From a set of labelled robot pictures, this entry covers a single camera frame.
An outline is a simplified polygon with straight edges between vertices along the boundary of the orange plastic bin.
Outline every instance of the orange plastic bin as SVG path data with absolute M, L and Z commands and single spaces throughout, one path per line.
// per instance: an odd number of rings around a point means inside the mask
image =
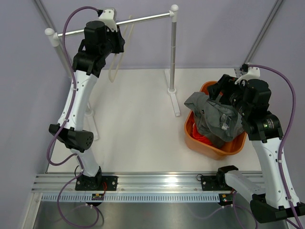
M 206 82 L 202 86 L 200 91 L 204 92 L 206 94 L 209 94 L 207 91 L 207 87 L 214 83 L 216 83 L 216 81 Z M 214 160 L 222 160 L 226 156 L 235 155 L 243 149 L 244 142 L 247 138 L 246 132 L 243 132 L 242 134 L 237 136 L 232 142 L 226 142 L 223 147 L 218 149 L 213 146 L 209 146 L 205 143 L 199 142 L 196 139 L 192 138 L 194 123 L 195 123 L 194 113 L 191 111 L 184 124 L 185 143 L 186 143 L 187 147 L 189 147 L 191 150 L 204 154 L 210 158 L 213 158 Z

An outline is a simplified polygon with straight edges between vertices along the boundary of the gray cloth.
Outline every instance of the gray cloth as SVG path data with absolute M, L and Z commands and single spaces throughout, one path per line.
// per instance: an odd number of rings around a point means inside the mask
M 232 106 L 221 104 L 220 97 L 211 101 L 205 93 L 195 92 L 184 103 L 194 112 L 198 133 L 207 137 L 217 148 L 244 131 L 242 117 Z

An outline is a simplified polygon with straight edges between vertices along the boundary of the white table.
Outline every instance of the white table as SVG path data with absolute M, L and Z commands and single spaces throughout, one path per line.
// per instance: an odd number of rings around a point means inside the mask
M 184 101 L 207 81 L 233 69 L 176 69 L 175 88 L 181 116 L 175 117 L 167 94 L 164 69 L 119 70 L 114 83 L 102 72 L 90 97 L 100 139 L 92 149 L 103 172 L 195 172 L 216 171 L 235 165 L 241 171 L 261 171 L 252 144 L 246 140 L 235 156 L 215 161 L 190 150 L 184 143 L 184 122 L 189 109 Z M 84 129 L 88 130 L 86 119 Z M 60 162 L 70 154 L 57 142 L 52 160 Z M 66 164 L 49 166 L 48 172 L 72 172 L 75 158 Z

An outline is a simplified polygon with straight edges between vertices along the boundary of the red cloth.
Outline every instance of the red cloth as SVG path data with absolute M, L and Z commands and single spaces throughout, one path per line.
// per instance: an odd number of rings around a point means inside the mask
M 207 137 L 205 137 L 205 136 L 201 135 L 200 133 L 198 133 L 196 124 L 193 125 L 193 138 L 196 139 L 197 141 L 205 143 L 205 144 L 207 144 L 209 146 L 213 145 L 213 143 Z

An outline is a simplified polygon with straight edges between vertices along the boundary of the gray floor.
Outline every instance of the gray floor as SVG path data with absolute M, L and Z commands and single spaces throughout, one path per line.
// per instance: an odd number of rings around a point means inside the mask
M 237 204 L 248 206 L 238 196 Z M 61 209 L 67 219 L 85 226 L 96 219 L 93 209 L 79 208 L 71 210 L 80 203 L 61 203 Z M 239 229 L 232 208 L 225 208 L 206 220 L 205 217 L 219 208 L 216 203 L 102 203 L 98 207 L 104 216 L 104 229 Z M 254 229 L 252 217 L 238 210 L 239 217 L 247 229 Z M 101 228 L 102 219 L 93 228 Z M 35 229 L 73 229 L 64 222 L 58 213 L 56 202 L 41 202 L 34 225 Z M 283 221 L 259 224 L 260 229 L 288 229 Z

